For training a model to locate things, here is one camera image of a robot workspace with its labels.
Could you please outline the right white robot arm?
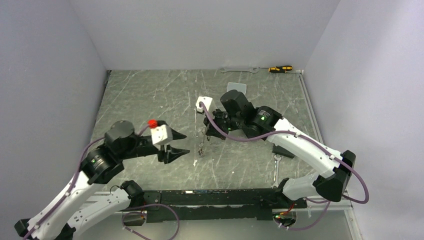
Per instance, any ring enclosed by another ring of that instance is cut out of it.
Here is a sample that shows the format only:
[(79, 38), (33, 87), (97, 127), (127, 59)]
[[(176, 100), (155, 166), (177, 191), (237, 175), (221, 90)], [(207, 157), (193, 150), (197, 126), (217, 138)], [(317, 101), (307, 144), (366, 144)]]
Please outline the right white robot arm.
[(311, 138), (281, 113), (269, 106), (255, 107), (240, 91), (230, 90), (220, 98), (224, 110), (216, 107), (213, 98), (200, 96), (196, 111), (205, 115), (206, 135), (229, 138), (229, 132), (241, 130), (243, 142), (264, 140), (281, 147), (305, 161), (314, 172), (298, 178), (283, 179), (277, 186), (276, 203), (289, 207), (295, 200), (321, 196), (339, 202), (352, 175), (356, 155), (340, 152)]

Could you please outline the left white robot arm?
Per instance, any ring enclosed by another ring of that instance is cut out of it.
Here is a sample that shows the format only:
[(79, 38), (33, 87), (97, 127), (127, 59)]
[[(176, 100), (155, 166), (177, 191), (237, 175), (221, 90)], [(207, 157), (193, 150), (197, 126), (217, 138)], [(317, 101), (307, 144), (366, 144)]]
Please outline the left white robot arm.
[(63, 190), (40, 213), (14, 225), (17, 234), (24, 240), (70, 240), (117, 211), (142, 207), (145, 193), (133, 180), (86, 208), (82, 205), (124, 170), (124, 160), (156, 155), (159, 162), (169, 164), (189, 153), (171, 147), (171, 141), (186, 136), (165, 121), (151, 119), (145, 129), (150, 135), (136, 132), (130, 121), (115, 122), (103, 137), (85, 147)]

